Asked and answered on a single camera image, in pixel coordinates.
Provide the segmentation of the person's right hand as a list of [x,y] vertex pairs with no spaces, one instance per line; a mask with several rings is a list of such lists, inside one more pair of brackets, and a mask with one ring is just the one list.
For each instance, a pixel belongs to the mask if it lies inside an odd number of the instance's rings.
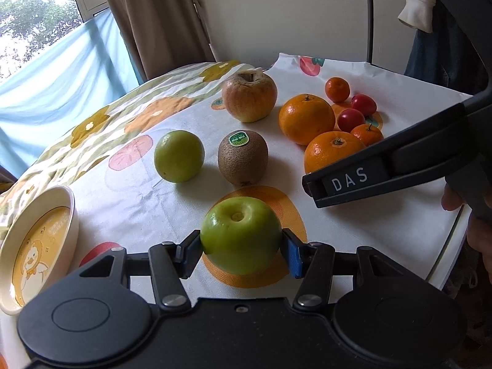
[[[453,190],[449,184],[444,187],[444,194],[441,198],[441,206],[446,211],[453,211],[460,208],[464,204],[464,200]],[[491,255],[492,255],[492,230],[491,225],[480,220],[473,213],[470,214],[468,227],[466,231],[468,244],[477,252],[482,254],[483,262],[489,280],[491,280]]]

